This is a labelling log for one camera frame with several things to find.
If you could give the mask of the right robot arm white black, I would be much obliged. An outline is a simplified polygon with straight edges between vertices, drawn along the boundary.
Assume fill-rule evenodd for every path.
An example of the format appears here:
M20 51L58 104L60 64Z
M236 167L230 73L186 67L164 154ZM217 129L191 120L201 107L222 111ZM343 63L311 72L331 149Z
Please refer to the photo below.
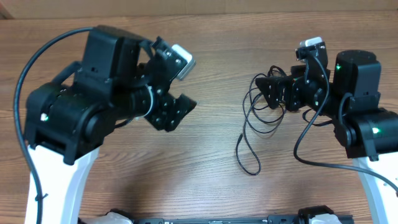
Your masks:
M290 75L257 78L256 86L272 109L280 103L288 111L308 106L315 117L329 117L353 163L299 161L358 172L373 222L397 223L397 113L379 107L381 64L363 50L340 52L334 72L327 68L324 51L304 47L297 58L305 65L293 66Z

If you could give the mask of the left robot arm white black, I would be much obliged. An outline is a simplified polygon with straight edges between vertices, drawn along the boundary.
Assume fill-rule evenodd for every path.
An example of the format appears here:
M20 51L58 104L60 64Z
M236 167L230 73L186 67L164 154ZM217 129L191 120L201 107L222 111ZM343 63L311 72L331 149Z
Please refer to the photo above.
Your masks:
M196 105L169 92L196 64L180 45L104 25L86 32L83 58L30 93L25 119L19 115L22 84L43 49L17 82L14 122L30 169L26 223L77 223L85 183L106 136L140 118L159 131L173 131Z

